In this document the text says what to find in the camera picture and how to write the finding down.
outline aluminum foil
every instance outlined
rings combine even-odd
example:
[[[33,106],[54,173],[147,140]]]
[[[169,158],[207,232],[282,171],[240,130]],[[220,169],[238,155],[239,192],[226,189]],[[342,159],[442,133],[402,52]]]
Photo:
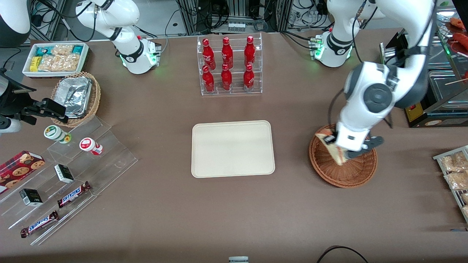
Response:
[[[92,85],[92,80],[87,77],[63,79],[58,84],[54,101],[66,107],[65,115],[69,118],[83,118]]]

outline snickers bar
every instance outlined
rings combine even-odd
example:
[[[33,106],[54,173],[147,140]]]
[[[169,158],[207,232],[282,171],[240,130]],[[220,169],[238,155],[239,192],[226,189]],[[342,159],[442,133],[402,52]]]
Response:
[[[44,217],[43,219],[39,220],[35,224],[25,227],[21,230],[21,237],[25,238],[29,236],[30,234],[34,233],[36,230],[40,229],[41,227],[44,227],[45,225],[49,224],[50,222],[59,220],[59,214],[57,211],[53,211],[52,214]]]
[[[69,193],[68,195],[66,195],[64,198],[60,199],[59,201],[57,201],[57,203],[59,204],[58,207],[59,208],[62,208],[64,207],[66,204],[72,202],[73,200],[75,200],[75,198],[77,198],[78,196],[82,195],[86,190],[90,189],[91,186],[89,185],[89,183],[86,181],[84,184],[80,185],[80,187],[78,187],[77,189],[75,189],[73,192]]]

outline red cookie box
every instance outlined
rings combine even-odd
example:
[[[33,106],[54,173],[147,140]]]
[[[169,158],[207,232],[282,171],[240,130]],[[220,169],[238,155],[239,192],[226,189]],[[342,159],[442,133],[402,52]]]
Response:
[[[42,156],[21,151],[6,163],[0,165],[0,194],[45,164]]]

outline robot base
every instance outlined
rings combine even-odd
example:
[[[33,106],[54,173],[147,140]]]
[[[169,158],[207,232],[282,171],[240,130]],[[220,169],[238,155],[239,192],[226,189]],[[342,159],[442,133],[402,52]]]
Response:
[[[318,60],[328,67],[339,67],[350,57],[352,48],[350,47],[347,54],[336,55],[335,52],[328,47],[327,37],[329,34],[330,32],[325,32],[309,40],[309,47],[317,49],[310,51],[310,58],[312,60]]]
[[[152,69],[153,67],[159,66],[161,59],[161,45],[156,45],[147,39],[140,39],[143,43],[143,53],[133,63],[126,62],[122,56],[122,62],[124,66],[133,74],[143,74]]]

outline yellow snack package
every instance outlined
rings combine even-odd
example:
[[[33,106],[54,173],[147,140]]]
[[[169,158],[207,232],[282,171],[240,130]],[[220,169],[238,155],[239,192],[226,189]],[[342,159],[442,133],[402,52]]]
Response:
[[[41,63],[42,57],[33,57],[31,60],[31,65],[29,66],[29,71],[37,72],[37,67]]]

